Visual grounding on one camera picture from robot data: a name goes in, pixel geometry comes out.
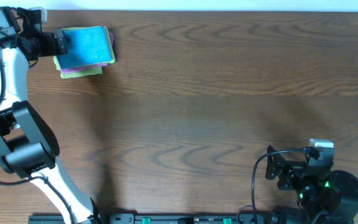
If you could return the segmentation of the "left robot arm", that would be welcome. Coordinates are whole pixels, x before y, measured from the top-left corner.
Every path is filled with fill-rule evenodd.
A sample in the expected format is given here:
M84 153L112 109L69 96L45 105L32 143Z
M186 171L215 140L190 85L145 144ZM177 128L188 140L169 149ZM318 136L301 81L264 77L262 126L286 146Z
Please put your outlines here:
M0 7L0 166L37 186L64 223L104 223L92 198L74 183L60 160L58 141L28 101L27 73L39 58L66 54L61 30L45 32L42 7Z

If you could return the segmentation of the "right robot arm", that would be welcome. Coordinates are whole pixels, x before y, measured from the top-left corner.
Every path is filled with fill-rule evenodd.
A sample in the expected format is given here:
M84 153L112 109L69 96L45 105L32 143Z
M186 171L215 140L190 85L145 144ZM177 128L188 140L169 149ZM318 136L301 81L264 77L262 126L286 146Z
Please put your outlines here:
M334 149L308 146L300 151L306 161L288 161L272 146L267 148L265 178L278 177L280 190L297 194L298 208L277 207L265 223L354 223L358 213L358 178L332 170Z

